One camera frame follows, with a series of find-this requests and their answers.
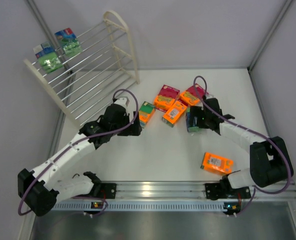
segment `white shoe rack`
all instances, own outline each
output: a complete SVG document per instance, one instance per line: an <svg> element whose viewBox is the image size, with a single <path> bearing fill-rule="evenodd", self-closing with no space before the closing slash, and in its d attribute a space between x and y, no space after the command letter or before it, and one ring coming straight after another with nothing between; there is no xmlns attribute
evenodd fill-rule
<svg viewBox="0 0 296 240"><path fill-rule="evenodd" d="M60 47L56 49L64 71L45 73L37 61L24 63L79 129L111 103L115 90L140 80L129 28L115 11L105 12L102 22L77 38L81 53L68 58Z"/></svg>

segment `snack box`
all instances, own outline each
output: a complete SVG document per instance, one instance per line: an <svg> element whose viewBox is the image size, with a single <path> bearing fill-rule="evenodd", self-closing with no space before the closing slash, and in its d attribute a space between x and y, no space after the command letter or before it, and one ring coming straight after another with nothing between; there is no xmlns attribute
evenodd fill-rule
<svg viewBox="0 0 296 240"><path fill-rule="evenodd" d="M146 126L146 124L151 119L155 111L156 109L154 105L148 103L147 101L143 102L139 109L139 120L142 128Z"/></svg>
<svg viewBox="0 0 296 240"><path fill-rule="evenodd" d="M186 111L187 106L179 101L176 101L174 105L163 115L162 121L173 128L174 124L179 120Z"/></svg>
<svg viewBox="0 0 296 240"><path fill-rule="evenodd" d="M206 152L201 168L214 174L226 175L232 173L232 166L231 159Z"/></svg>
<svg viewBox="0 0 296 240"><path fill-rule="evenodd" d="M203 95L205 94L204 89L198 84L196 84L196 88L199 95L203 97ZM200 102L200 99L193 86L189 87L186 91L180 94L180 100L190 106L195 106L197 103Z"/></svg>
<svg viewBox="0 0 296 240"><path fill-rule="evenodd" d="M179 98L180 91L168 85L163 85L157 97L154 99L153 105L156 109L166 112Z"/></svg>

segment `red juice box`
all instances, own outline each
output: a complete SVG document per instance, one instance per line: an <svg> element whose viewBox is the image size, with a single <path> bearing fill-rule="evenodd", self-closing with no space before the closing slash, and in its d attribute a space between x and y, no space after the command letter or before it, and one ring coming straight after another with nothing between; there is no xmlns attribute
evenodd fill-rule
<svg viewBox="0 0 296 240"><path fill-rule="evenodd" d="M168 85L163 85L158 96L154 99L153 105L160 111L166 112L179 98L180 91Z"/></svg>

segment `white table surface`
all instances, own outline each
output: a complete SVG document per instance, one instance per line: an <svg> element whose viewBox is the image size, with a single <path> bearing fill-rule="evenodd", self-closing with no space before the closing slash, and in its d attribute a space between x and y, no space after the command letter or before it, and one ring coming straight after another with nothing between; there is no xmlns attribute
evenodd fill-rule
<svg viewBox="0 0 296 240"><path fill-rule="evenodd" d="M166 84L181 91L192 86L195 76L202 75L208 92L218 100L223 114L231 114L244 126L266 134L263 119L246 69L178 69L141 70L141 83L130 90L139 106L152 103ZM128 111L135 110L128 96ZM103 181L215 181L221 176L200 168L205 152L234 161L233 170L249 167L249 155L232 141L210 130L191 135L185 117L173 127L162 122L163 112L156 111L140 136L114 136L76 166L76 172L91 171ZM77 133L66 119L60 148Z"/></svg>

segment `metal bracket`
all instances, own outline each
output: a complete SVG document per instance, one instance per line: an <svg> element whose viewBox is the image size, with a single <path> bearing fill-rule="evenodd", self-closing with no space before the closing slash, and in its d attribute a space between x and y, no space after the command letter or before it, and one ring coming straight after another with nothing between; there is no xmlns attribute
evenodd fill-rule
<svg viewBox="0 0 296 240"><path fill-rule="evenodd" d="M238 194L242 199L251 198L250 189L248 187L242 187L229 191L228 193L222 189L220 183L205 183L206 198L210 200L218 199L238 199Z"/></svg>

